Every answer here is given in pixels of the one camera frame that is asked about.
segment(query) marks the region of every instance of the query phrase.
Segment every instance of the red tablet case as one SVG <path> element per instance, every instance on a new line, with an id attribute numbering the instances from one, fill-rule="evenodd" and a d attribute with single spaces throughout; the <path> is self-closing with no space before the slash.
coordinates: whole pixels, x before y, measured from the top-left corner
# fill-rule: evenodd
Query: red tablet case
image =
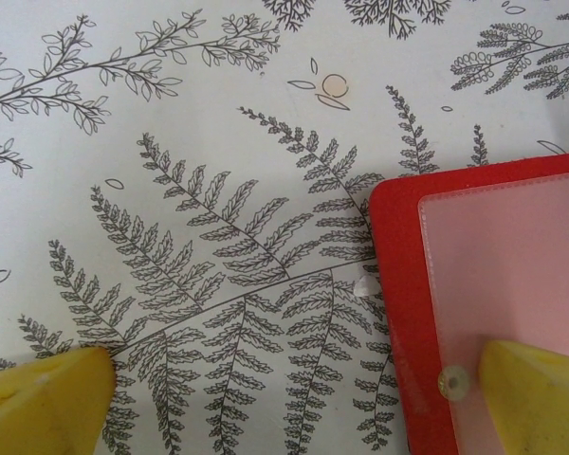
<path id="1" fill-rule="evenodd" d="M 412 455 L 458 453 L 442 371 L 418 205 L 432 194 L 569 173 L 569 155 L 388 180 L 369 205 Z"/>

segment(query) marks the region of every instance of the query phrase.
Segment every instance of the yellow plastic piece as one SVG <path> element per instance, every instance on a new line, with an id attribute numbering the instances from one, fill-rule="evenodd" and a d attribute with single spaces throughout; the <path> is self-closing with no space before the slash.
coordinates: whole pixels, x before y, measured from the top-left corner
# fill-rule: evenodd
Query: yellow plastic piece
<path id="1" fill-rule="evenodd" d="M 91 455 L 115 387 L 103 348 L 0 372 L 0 455 Z"/>
<path id="2" fill-rule="evenodd" d="M 569 455 L 569 356 L 490 341 L 479 375 L 507 455 Z"/>

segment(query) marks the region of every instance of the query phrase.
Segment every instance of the red plastic frame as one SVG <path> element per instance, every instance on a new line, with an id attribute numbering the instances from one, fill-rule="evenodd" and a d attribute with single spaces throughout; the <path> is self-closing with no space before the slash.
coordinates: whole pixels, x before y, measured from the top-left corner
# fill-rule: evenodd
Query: red plastic frame
<path id="1" fill-rule="evenodd" d="M 561 173 L 569 173 L 569 155 L 397 178 L 373 191 L 369 211 L 412 455 L 458 454 L 449 402 L 437 387 L 442 365 L 419 223 L 420 199 Z"/>

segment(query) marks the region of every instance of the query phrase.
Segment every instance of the metal rivet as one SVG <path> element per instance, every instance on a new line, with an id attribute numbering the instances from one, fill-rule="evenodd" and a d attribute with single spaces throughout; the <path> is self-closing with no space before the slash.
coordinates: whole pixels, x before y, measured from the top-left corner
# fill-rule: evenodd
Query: metal rivet
<path id="1" fill-rule="evenodd" d="M 438 375 L 438 390 L 449 401 L 463 400 L 470 390 L 470 378 L 464 367 L 451 365 Z"/>

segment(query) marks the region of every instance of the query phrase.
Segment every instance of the translucent pink sheet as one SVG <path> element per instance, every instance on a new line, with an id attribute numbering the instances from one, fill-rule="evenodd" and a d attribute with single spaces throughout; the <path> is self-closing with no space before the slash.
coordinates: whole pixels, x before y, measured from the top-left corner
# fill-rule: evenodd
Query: translucent pink sheet
<path id="1" fill-rule="evenodd" d="M 489 338 L 569 355 L 569 174 L 431 196 L 419 209 L 443 365 L 473 382 L 450 404 L 460 454 L 504 454 L 478 360 Z"/>

